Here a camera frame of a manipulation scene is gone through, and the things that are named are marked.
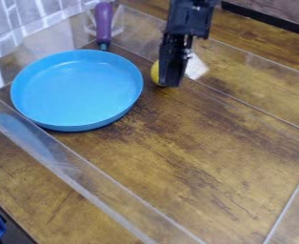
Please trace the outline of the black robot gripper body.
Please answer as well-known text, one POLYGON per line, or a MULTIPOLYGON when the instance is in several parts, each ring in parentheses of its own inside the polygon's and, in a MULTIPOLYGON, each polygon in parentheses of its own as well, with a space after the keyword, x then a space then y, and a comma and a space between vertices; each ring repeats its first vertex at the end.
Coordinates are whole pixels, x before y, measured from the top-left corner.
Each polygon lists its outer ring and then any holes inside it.
POLYGON ((171 0, 164 32, 207 39, 218 0, 171 0))

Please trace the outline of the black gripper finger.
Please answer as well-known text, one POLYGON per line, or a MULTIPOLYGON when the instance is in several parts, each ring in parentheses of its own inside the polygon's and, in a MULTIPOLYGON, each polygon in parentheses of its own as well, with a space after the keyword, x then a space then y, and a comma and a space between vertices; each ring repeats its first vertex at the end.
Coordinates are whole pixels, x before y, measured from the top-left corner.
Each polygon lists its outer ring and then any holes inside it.
POLYGON ((176 35, 174 39, 174 60, 171 61, 172 87, 181 85, 185 76, 189 60, 191 57, 194 36, 190 34, 176 35))
POLYGON ((174 37, 167 32, 163 34, 163 41, 159 48, 159 85, 171 87, 174 79, 170 76, 170 63, 175 57, 174 37))

